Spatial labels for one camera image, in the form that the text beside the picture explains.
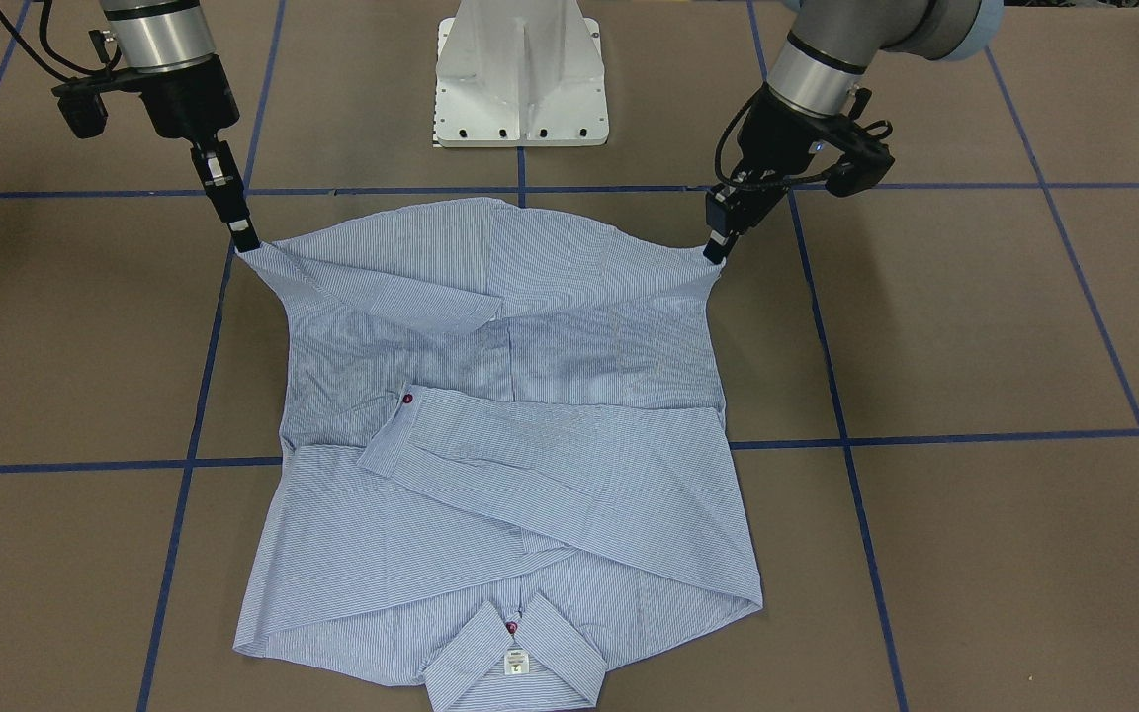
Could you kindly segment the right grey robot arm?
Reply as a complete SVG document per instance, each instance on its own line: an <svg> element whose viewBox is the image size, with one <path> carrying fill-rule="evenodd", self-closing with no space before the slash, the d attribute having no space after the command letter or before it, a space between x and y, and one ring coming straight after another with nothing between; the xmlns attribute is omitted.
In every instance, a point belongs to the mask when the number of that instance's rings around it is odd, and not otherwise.
<svg viewBox="0 0 1139 712"><path fill-rule="evenodd" d="M261 246L229 144L240 118L207 14L199 1L103 1L101 13L126 67L113 89L138 95L155 133L190 145L196 175L239 252Z"/></svg>

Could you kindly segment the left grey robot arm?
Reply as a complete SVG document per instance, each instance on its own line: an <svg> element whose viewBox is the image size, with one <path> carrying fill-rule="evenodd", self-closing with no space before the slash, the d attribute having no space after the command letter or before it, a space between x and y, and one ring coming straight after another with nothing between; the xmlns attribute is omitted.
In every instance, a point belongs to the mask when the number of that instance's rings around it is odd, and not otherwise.
<svg viewBox="0 0 1139 712"><path fill-rule="evenodd" d="M861 125L880 52L962 60L1001 25L1001 1L794 1L795 19L762 85L716 141L704 256L723 263L801 185L851 197L894 166L886 118Z"/></svg>

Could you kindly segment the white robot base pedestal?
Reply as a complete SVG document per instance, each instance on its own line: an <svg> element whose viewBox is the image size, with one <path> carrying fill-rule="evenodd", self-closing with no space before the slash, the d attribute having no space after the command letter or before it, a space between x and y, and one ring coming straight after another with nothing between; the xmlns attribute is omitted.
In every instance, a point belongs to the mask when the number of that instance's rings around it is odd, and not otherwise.
<svg viewBox="0 0 1139 712"><path fill-rule="evenodd" d="M462 1L439 22L435 77L437 147L609 139L600 24L575 1Z"/></svg>

